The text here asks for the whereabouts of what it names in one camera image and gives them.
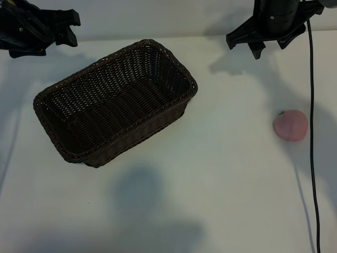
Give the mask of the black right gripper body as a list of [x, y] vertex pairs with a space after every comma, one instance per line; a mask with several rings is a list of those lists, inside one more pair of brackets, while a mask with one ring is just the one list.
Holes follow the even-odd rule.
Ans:
[[262, 39], [253, 42], [252, 49], [264, 49], [265, 41], [277, 41], [279, 47], [285, 49], [306, 31], [305, 23], [312, 16], [322, 14], [323, 10], [319, 1], [261, 1], [256, 31]]

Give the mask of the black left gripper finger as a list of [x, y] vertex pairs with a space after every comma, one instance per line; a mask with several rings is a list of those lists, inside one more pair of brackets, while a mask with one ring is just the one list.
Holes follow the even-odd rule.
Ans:
[[55, 34], [55, 44], [77, 47], [77, 38], [71, 28], [67, 26]]
[[68, 26], [80, 26], [80, 16], [73, 9], [62, 11], [51, 11], [49, 15], [49, 25], [52, 28], [64, 28]]

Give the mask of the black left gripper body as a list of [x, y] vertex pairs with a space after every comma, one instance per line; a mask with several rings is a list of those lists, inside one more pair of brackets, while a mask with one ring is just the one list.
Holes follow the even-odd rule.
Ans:
[[42, 10], [28, 1], [1, 1], [1, 49], [12, 58], [45, 55], [55, 36]]

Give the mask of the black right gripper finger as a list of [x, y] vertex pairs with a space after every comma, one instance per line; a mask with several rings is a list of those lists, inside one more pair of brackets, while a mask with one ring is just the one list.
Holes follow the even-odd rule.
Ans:
[[261, 57], [262, 51], [266, 48], [263, 42], [250, 42], [248, 46], [256, 60]]
[[249, 18], [237, 29], [226, 35], [226, 42], [231, 50], [238, 44], [263, 41], [266, 41], [266, 39], [258, 28], [257, 21], [254, 18]]

